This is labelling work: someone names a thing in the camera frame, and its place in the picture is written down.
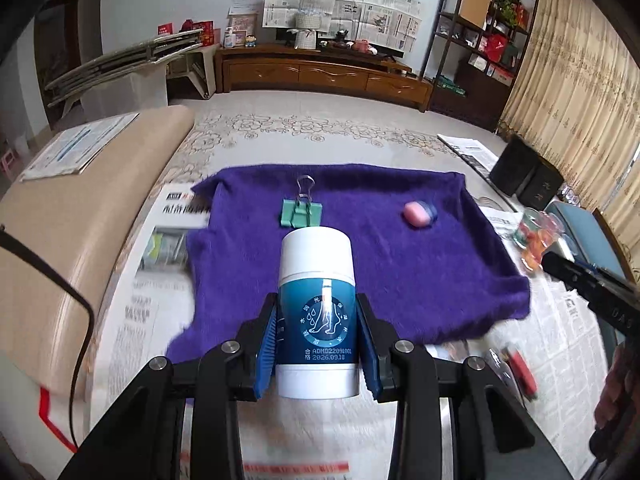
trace wooden drawer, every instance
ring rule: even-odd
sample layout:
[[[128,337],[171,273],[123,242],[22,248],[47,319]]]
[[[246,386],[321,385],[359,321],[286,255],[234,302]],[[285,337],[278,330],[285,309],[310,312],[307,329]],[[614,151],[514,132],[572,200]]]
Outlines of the wooden drawer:
[[[408,77],[391,77],[385,75],[369,75],[367,92],[372,94],[421,103],[427,96],[429,86]]]
[[[364,90],[367,72],[350,66],[300,65],[300,84]]]
[[[298,66],[288,63],[230,63],[230,83],[295,83]]]

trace black cable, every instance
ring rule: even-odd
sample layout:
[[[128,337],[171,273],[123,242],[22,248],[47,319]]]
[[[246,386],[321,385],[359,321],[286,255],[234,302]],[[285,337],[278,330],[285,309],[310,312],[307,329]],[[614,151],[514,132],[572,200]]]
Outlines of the black cable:
[[[78,374],[80,373],[82,360],[84,359],[86,350],[89,347],[91,336],[94,333],[94,310],[91,308],[91,305],[89,305],[89,302],[85,300],[85,298],[83,298],[82,295],[77,290],[75,290],[62,276],[60,276],[47,262],[45,262],[36,253],[31,251],[31,249],[26,245],[18,241],[16,238],[12,237],[9,233],[5,232],[4,225],[2,224],[0,224],[0,247],[6,249],[11,254],[14,254],[15,256],[20,258],[26,264],[42,273],[46,278],[49,278],[53,283],[55,283],[68,295],[74,298],[74,300],[80,303],[80,305],[82,305],[82,307],[86,310],[87,315],[89,316],[89,323],[86,328],[86,334],[84,335],[84,341],[82,342],[82,346],[80,347],[80,351],[78,352],[78,358],[76,359],[76,367],[74,368],[74,374],[71,379],[71,393],[69,395],[69,430],[71,431],[71,440],[73,441],[74,446],[76,446],[77,449],[78,443],[76,442],[76,434],[74,433],[74,395],[76,393],[76,383],[78,382]]]

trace white bottle base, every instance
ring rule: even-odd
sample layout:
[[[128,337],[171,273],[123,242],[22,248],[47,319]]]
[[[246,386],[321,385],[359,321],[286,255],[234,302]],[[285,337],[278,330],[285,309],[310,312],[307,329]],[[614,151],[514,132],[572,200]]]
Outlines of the white bottle base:
[[[278,395],[290,399],[343,399],[359,393],[357,364],[276,365]]]

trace wooden tv cabinet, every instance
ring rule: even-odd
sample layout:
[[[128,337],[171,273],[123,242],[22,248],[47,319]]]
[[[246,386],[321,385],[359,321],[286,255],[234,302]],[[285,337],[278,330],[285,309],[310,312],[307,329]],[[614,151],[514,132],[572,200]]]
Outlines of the wooden tv cabinet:
[[[427,109],[433,85],[407,75],[394,60],[350,51],[295,49],[267,43],[220,48],[216,52],[216,92],[289,89],[366,97]]]

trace beige curtain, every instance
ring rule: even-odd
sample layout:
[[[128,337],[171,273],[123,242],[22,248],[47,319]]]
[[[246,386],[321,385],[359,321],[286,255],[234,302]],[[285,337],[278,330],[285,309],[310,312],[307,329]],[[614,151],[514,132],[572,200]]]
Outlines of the beige curtain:
[[[551,161],[583,207],[602,208],[640,139],[639,92],[640,69],[591,0],[540,0],[500,126]]]
[[[602,214],[631,262],[636,282],[640,283],[640,160]]]

